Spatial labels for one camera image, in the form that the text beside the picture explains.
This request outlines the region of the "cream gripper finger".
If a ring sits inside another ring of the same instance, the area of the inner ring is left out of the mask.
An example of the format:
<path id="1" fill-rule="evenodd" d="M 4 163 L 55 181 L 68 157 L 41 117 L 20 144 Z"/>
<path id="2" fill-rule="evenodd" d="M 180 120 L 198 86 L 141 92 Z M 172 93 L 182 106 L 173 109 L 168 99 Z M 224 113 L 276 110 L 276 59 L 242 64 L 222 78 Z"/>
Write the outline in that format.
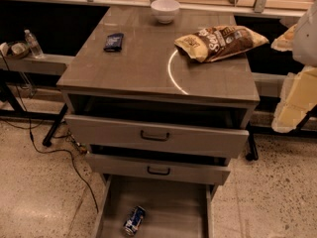
<path id="1" fill-rule="evenodd" d="M 294 130 L 317 105 L 317 68 L 305 66 L 299 73 L 289 73 L 283 82 L 271 128 L 278 133 Z"/>
<path id="2" fill-rule="evenodd" d="M 296 29 L 296 24 L 291 26 L 287 31 L 285 31 L 282 35 L 280 35 L 277 39 L 275 39 L 272 42 L 270 47 L 280 52 L 291 51 L 293 47 L 293 38 L 294 38 L 295 29 Z"/>

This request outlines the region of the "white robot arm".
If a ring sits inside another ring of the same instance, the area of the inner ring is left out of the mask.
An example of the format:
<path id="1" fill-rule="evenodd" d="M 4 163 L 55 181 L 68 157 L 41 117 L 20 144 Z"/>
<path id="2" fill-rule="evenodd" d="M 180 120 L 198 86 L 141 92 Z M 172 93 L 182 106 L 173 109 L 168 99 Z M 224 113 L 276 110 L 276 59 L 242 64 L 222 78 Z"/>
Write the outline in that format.
<path id="1" fill-rule="evenodd" d="M 304 65 L 299 73 L 290 72 L 284 80 L 271 123 L 275 132 L 288 133 L 317 105 L 317 1 L 271 47 L 292 51 L 293 59 Z"/>

